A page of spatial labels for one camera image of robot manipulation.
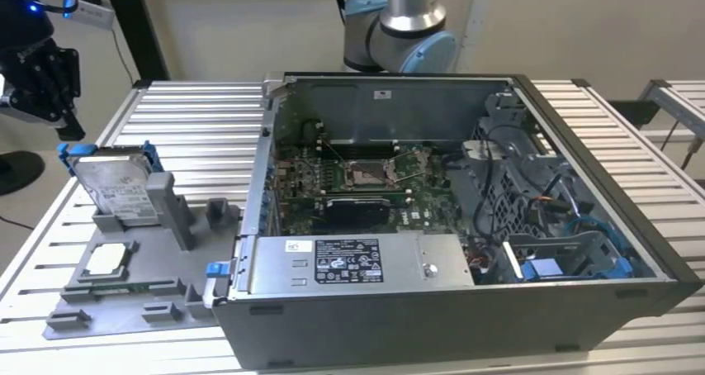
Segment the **hard drive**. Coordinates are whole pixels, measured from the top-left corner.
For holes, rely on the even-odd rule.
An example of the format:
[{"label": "hard drive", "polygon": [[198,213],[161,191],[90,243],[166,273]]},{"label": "hard drive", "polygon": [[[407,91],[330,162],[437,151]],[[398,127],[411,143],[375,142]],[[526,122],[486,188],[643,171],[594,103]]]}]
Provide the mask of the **hard drive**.
[{"label": "hard drive", "polygon": [[124,225],[153,225],[156,210],[146,195],[149,175],[162,171],[154,146],[97,148],[60,147],[60,159],[80,181],[102,215],[114,215]]}]

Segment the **white wall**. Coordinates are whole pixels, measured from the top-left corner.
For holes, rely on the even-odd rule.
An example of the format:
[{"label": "white wall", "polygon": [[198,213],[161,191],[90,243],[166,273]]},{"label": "white wall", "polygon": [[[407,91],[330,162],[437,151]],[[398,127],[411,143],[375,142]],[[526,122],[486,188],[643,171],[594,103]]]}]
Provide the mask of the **white wall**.
[{"label": "white wall", "polygon": [[634,98],[651,78],[703,79],[703,12],[702,0],[491,0],[471,70]]},{"label": "white wall", "polygon": [[[470,0],[441,0],[461,35]],[[257,80],[269,71],[333,71],[342,25],[333,0],[146,0],[173,78]]]},{"label": "white wall", "polygon": [[[60,0],[44,0],[60,4]],[[98,138],[128,91],[130,81],[124,72],[109,31],[101,31],[81,25],[53,13],[49,18],[54,24],[54,41],[58,47],[76,49],[80,53],[80,82],[82,96],[76,101],[80,123],[84,126],[85,142]],[[122,42],[120,26],[116,33],[122,54],[133,68],[130,52]],[[29,124],[8,116],[0,116],[0,152],[9,150],[52,150],[58,137],[52,128],[41,124]]]}]

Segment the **metal post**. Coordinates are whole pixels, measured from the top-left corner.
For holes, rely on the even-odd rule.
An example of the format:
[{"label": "metal post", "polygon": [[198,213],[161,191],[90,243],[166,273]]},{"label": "metal post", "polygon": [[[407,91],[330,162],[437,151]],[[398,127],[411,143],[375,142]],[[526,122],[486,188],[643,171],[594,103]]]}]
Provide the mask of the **metal post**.
[{"label": "metal post", "polygon": [[140,78],[169,80],[162,49],[158,46],[144,0],[109,0],[109,3],[122,28]]}]

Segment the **motherboard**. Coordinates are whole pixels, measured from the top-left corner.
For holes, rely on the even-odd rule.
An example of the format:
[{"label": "motherboard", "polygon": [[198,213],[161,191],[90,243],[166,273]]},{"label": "motherboard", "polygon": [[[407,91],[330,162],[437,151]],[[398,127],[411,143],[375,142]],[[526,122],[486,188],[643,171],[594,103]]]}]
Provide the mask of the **motherboard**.
[{"label": "motherboard", "polygon": [[283,147],[275,162],[282,235],[466,233],[442,155],[425,145]]}]

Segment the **sticker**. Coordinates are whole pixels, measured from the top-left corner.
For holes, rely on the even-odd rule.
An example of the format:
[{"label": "sticker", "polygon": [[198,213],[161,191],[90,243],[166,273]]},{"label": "sticker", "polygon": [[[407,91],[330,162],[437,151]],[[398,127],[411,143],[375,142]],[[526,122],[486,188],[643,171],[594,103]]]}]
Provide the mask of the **sticker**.
[{"label": "sticker", "polygon": [[375,90],[373,97],[375,100],[390,100],[391,99],[391,91],[390,90]]},{"label": "sticker", "polygon": [[142,185],[109,185],[98,189],[112,214],[122,220],[156,217]]},{"label": "sticker", "polygon": [[377,239],[317,240],[314,257],[318,284],[383,281]]},{"label": "sticker", "polygon": [[287,253],[309,253],[313,251],[311,240],[286,240],[286,248],[283,249]]}]

